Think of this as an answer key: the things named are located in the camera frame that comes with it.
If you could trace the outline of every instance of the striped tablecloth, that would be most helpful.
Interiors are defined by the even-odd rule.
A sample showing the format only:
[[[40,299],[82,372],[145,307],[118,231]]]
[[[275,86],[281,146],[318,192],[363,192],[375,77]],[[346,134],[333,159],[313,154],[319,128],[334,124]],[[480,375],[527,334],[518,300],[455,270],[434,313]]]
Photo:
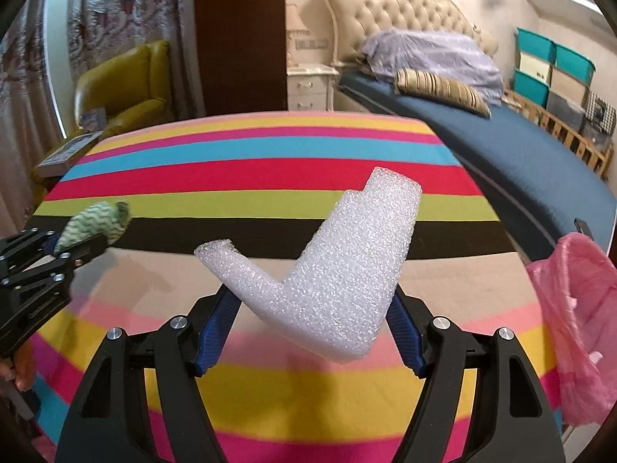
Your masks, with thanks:
[[[219,282],[191,254],[230,238],[283,278],[343,190],[375,166],[424,191],[400,284],[465,330],[514,329],[559,418],[555,360],[541,312],[505,230],[473,180],[427,125],[348,113],[258,113],[144,129],[97,145],[47,196],[30,226],[61,230],[100,200],[134,219],[106,254],[78,270],[73,302],[34,337],[39,424],[53,442],[106,329],[158,328]],[[155,379],[146,372],[152,430],[172,460]],[[232,463],[387,463],[422,382],[387,330],[369,356],[323,360],[274,334],[245,306],[219,364],[198,381]],[[446,459],[460,455],[471,412],[467,371]]]

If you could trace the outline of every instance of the silver screw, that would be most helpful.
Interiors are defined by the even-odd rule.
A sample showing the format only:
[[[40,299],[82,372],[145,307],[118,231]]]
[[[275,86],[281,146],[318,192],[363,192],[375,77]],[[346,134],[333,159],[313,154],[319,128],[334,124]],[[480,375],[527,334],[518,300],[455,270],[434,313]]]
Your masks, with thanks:
[[[436,317],[433,320],[433,325],[437,329],[442,329],[445,331],[448,327],[450,327],[450,321],[445,317]]]
[[[184,329],[188,322],[189,321],[186,320],[186,317],[180,316],[172,318],[172,321],[169,323],[169,325],[171,325],[174,329]]]
[[[109,331],[107,331],[107,339],[108,340],[115,341],[121,335],[122,335],[122,329],[120,329],[119,327],[114,327],[113,329],[110,329]]]
[[[507,327],[502,327],[501,329],[499,329],[499,335],[506,341],[514,339],[514,332],[512,332]]]

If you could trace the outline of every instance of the floral curtain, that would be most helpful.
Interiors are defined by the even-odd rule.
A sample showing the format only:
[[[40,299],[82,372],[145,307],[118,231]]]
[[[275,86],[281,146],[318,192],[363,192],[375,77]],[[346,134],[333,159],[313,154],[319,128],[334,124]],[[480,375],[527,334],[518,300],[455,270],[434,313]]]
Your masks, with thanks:
[[[69,49],[74,81],[115,55],[158,39],[170,43],[176,116],[194,118],[199,103],[186,74],[190,64],[183,52],[184,0],[72,0]]]
[[[27,0],[0,42],[0,238],[34,208],[32,168],[61,138],[45,69],[44,0]]]

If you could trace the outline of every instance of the wall outlet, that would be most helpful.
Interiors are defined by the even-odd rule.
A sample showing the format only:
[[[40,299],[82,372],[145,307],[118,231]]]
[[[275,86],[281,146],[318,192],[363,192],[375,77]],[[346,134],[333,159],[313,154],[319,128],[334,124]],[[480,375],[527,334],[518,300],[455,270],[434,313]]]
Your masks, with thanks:
[[[323,50],[328,48],[328,39],[301,39],[295,41],[297,51]]]

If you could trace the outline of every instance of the teal storage box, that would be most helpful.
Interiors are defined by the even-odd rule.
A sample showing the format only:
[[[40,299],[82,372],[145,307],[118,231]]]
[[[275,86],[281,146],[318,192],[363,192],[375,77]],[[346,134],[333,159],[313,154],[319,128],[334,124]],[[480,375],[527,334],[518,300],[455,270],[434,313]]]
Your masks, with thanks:
[[[517,69],[514,72],[514,91],[545,108],[550,87],[543,81]]]
[[[591,79],[595,73],[595,65],[584,55],[572,49],[560,44],[556,44],[555,47],[555,65],[566,73],[576,76],[585,85],[590,86]]]
[[[518,29],[518,50],[555,64],[556,48],[550,38],[536,34],[522,27]]]

